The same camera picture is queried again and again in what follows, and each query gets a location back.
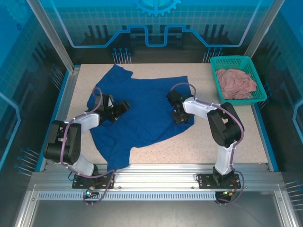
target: table surface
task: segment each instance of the table surface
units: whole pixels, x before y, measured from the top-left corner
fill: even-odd
[[[70,119],[87,110],[86,104],[93,87],[112,68],[113,64],[81,65],[68,112]],[[132,78],[156,79],[188,76],[197,89],[196,97],[218,103],[217,91],[210,64],[121,64],[133,72]],[[235,163],[266,163],[267,158],[251,106],[235,106],[245,134],[237,146]],[[82,134],[81,154],[95,164],[106,163],[98,152],[89,131]],[[168,140],[143,148],[132,148],[130,164],[151,163],[215,163],[217,144],[212,138],[208,121],[195,117],[195,124],[185,132]]]

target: green basket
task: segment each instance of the green basket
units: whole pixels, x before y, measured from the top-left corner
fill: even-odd
[[[263,88],[259,75],[255,69],[252,60],[248,56],[219,56],[219,57],[212,57],[210,59],[210,63],[213,68],[213,76],[216,82],[220,103],[229,102],[233,105],[252,105],[257,102],[263,102],[267,99],[267,94]],[[223,98],[219,81],[217,78],[216,71],[220,69],[236,69],[242,70],[245,73],[251,75],[251,78],[256,82],[257,89],[256,91],[251,92],[254,98],[251,99],[238,99],[238,100],[226,100]]]

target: pink towel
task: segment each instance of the pink towel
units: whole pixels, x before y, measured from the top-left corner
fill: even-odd
[[[224,99],[249,99],[257,88],[256,82],[241,70],[218,70],[218,81]]]

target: blue enclosure wall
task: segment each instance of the blue enclosure wall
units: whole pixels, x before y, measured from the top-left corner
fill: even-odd
[[[244,54],[272,0],[41,1],[74,64],[203,62]]]
[[[26,1],[0,1],[0,31],[0,226],[9,227],[36,164],[20,149],[40,153],[66,70]]]
[[[302,9],[301,0],[286,0],[253,57],[269,96],[261,115],[286,182],[303,181]]]

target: blue cloth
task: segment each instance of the blue cloth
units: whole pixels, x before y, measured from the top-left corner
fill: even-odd
[[[103,93],[111,94],[114,103],[127,101],[130,109],[109,127],[98,126],[90,130],[98,151],[107,161],[107,169],[117,170],[129,166],[132,147],[140,148],[176,136],[194,124],[176,124],[173,108],[166,99],[167,93],[177,83],[188,82],[187,76],[165,79],[132,79],[132,72],[117,65],[97,83]],[[188,85],[177,91],[189,94]],[[93,95],[88,108],[95,103]]]

